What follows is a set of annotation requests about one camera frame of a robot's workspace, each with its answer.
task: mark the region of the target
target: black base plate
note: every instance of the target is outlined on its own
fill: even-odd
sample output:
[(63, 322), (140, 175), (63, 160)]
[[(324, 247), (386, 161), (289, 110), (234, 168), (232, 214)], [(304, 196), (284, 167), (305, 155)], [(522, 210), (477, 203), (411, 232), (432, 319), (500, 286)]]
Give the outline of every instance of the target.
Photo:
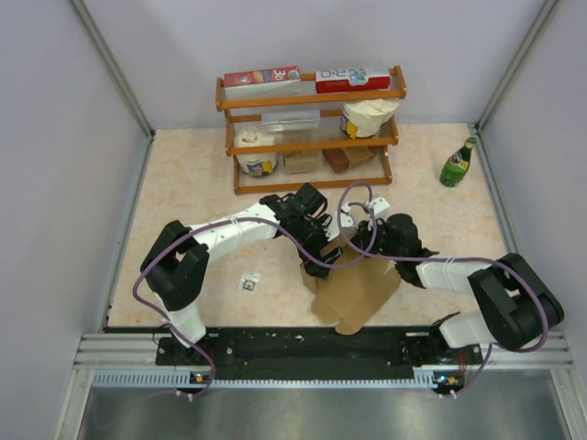
[[(215, 361), (220, 380), (412, 379), (413, 367), (482, 362), (473, 346), (446, 349), (429, 326), (365, 327), (343, 336), (328, 327), (222, 327), (198, 343)], [(156, 364), (203, 365), (174, 337), (159, 342)]]

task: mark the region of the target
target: bottle label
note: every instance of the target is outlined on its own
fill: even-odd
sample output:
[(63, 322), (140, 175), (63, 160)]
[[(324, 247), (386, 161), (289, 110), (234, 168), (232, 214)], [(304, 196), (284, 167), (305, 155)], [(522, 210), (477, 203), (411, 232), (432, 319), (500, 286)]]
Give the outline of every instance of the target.
[(450, 158), (450, 163), (464, 171), (466, 171), (469, 168), (469, 162), (462, 159), (460, 151), (457, 151), (455, 154), (452, 155), (452, 158)]

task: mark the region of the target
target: wooden shelf rack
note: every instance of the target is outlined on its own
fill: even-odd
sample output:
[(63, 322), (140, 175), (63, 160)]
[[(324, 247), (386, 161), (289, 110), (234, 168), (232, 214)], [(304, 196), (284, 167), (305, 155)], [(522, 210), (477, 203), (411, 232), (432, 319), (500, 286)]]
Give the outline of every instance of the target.
[[(262, 147), (235, 147), (234, 139), (236, 134), (235, 125), (241, 123), (255, 123), (261, 121), (261, 114), (258, 115), (232, 115), (231, 110), (246, 109), (255, 107), (271, 107), (277, 105), (311, 105), (324, 103), (338, 103), (347, 101), (362, 101), (365, 99), (387, 99), (400, 98), (404, 99), (407, 88), (405, 85), (404, 75), (400, 66), (392, 67), (389, 70), (392, 77), (390, 88), (383, 90), (365, 90), (359, 92), (345, 93), (311, 93), (298, 94), (292, 96), (276, 96), (268, 98), (255, 99), (226, 99), (224, 93), (224, 84), (222, 78), (216, 80), (216, 109), (223, 111), (226, 119), (226, 144), (225, 150), (227, 156), (232, 156), (234, 161), (234, 191), (236, 194), (243, 193), (266, 193), (266, 192), (283, 192), (295, 191), (304, 182), (311, 182), (316, 188), (338, 188), (348, 186), (355, 179), (340, 179), (344, 173), (336, 174), (332, 171), (336, 179), (328, 181), (312, 181), (311, 173), (300, 174), (300, 181), (296, 183), (271, 183), (271, 175), (260, 177), (267, 184), (261, 185), (241, 185), (240, 167), (238, 165), (237, 155), (251, 154), (262, 152), (287, 152), (297, 150), (311, 149), (338, 149), (338, 148), (357, 148), (357, 147), (380, 147), (378, 148), (383, 177), (361, 178), (373, 185), (389, 184), (392, 182), (392, 170), (389, 164), (387, 154), (388, 145), (397, 145), (399, 134), (395, 124), (395, 118), (392, 117), (388, 122), (383, 124), (380, 134), (377, 137), (368, 137), (360, 139), (351, 139), (346, 137), (339, 129), (332, 128), (330, 133), (324, 133), (324, 129), (303, 130), (300, 135), (298, 132), (282, 132), (275, 144)], [(303, 82), (312, 82), (316, 79), (313, 73), (303, 73)], [(340, 116), (340, 109), (329, 109), (320, 111), (320, 125), (323, 125), (324, 118)]]

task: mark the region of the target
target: red box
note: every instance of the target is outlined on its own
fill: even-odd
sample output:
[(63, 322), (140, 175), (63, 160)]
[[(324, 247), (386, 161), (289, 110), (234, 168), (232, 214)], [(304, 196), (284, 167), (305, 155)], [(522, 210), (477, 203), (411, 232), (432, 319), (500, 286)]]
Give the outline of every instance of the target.
[(386, 89), (392, 78), (387, 68), (366, 67), (334, 69), (316, 72), (316, 92), (356, 92), (358, 90)]
[(224, 87), (228, 99), (299, 93), (300, 70), (297, 66), (260, 71), (225, 73)]

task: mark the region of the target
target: white wall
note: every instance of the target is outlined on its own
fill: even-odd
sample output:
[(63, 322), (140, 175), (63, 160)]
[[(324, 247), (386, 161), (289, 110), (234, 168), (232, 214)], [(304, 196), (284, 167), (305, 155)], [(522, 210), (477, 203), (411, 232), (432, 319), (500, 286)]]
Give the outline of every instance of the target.
[(400, 64), (403, 122), (477, 121), (543, 0), (85, 0), (155, 127), (222, 124), (224, 72)]
[(0, 438), (50, 438), (145, 138), (64, 0), (0, 15)]
[(486, 130), (522, 250), (565, 308), (587, 385), (587, 3), (560, 2)]

